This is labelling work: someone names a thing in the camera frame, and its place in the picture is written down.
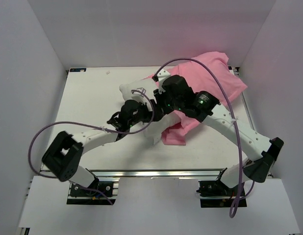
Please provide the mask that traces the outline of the white pillow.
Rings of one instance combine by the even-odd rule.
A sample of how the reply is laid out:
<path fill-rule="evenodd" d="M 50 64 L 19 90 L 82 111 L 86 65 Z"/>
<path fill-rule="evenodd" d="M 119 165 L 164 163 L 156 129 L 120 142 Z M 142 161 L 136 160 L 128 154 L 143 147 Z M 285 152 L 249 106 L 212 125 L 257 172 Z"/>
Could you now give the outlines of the white pillow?
<path fill-rule="evenodd" d="M 121 84 L 119 86 L 124 100 L 133 99 L 139 103 L 146 104 L 148 111 L 151 111 L 152 107 L 145 96 L 150 100 L 155 100 L 153 91 L 157 89 L 157 84 L 151 78 L 134 81 L 129 84 Z M 169 132 L 171 127 L 178 125 L 180 122 L 181 118 L 172 112 L 162 117 L 159 121 L 153 121 L 143 130 L 144 137 L 153 145 L 159 141 L 162 141 L 164 145 L 186 145 L 183 138 Z"/>

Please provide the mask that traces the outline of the pink fabric pillowcase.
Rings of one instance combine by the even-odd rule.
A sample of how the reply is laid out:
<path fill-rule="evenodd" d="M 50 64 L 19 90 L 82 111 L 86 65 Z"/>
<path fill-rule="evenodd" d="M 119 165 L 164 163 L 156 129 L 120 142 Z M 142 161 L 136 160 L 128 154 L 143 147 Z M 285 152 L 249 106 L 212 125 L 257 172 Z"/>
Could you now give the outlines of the pink fabric pillowcase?
<path fill-rule="evenodd" d="M 207 52 L 194 58 L 206 65 L 216 76 L 222 85 L 230 102 L 234 101 L 246 88 L 247 85 L 237 76 L 233 75 L 228 68 L 228 57 L 222 52 Z M 194 92 L 207 91 L 224 105 L 227 102 L 216 81 L 210 73 L 201 65 L 193 61 L 180 63 L 168 69 L 171 75 L 179 75 L 185 78 L 187 84 Z M 164 145 L 186 145 L 185 136 L 192 129 L 199 126 L 196 119 L 187 117 L 180 111 L 172 113 L 173 117 L 179 117 L 175 125 L 168 126 L 161 134 Z"/>

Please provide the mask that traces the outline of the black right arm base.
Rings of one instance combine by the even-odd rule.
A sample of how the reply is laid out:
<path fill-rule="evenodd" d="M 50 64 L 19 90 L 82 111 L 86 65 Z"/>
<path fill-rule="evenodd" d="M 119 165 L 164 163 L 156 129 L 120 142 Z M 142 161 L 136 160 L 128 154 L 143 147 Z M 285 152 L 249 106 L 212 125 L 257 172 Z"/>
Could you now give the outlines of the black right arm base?
<path fill-rule="evenodd" d="M 200 198 L 201 208 L 230 208 L 238 194 L 238 185 L 229 188 L 220 178 L 227 168 L 199 171 L 199 187 L 196 194 Z"/>

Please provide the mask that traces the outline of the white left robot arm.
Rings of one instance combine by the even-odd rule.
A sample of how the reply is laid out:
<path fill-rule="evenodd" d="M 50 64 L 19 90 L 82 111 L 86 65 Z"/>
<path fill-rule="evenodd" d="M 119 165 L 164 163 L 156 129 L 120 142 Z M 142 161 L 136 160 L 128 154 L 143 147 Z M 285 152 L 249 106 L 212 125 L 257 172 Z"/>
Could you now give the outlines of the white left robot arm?
<path fill-rule="evenodd" d="M 69 181 L 87 195 L 94 195 L 98 191 L 99 179 L 79 165 L 82 155 L 105 144 L 120 141 L 127 135 L 138 133 L 131 132 L 131 128 L 140 122 L 150 125 L 155 121 L 156 110 L 153 99 L 148 100 L 148 103 L 127 100 L 121 110 L 107 121 L 114 129 L 95 127 L 77 134 L 62 131 L 46 150 L 42 162 L 59 181 Z"/>

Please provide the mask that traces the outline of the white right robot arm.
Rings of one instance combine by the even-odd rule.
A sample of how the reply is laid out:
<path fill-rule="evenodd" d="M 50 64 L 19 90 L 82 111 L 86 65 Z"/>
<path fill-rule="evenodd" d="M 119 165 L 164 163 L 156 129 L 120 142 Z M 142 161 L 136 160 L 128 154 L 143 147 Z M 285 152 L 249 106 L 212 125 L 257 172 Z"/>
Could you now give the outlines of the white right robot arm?
<path fill-rule="evenodd" d="M 164 114 L 180 111 L 204 123 L 237 145 L 246 161 L 222 170 L 212 186 L 221 195 L 228 195 L 239 183 L 248 180 L 263 183 L 284 145 L 278 137 L 270 139 L 232 117 L 228 108 L 207 91 L 195 92 L 179 75 L 153 77 L 158 82 L 154 97 Z"/>

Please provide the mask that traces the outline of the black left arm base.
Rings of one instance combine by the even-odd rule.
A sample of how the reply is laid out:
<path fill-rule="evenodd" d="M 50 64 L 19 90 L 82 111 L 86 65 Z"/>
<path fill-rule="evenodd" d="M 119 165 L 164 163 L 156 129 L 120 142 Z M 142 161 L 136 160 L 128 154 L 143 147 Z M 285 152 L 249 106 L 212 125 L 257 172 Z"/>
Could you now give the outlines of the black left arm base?
<path fill-rule="evenodd" d="M 90 189 L 70 182 L 67 205 L 114 205 L 119 189 L 119 178 L 99 177 Z"/>

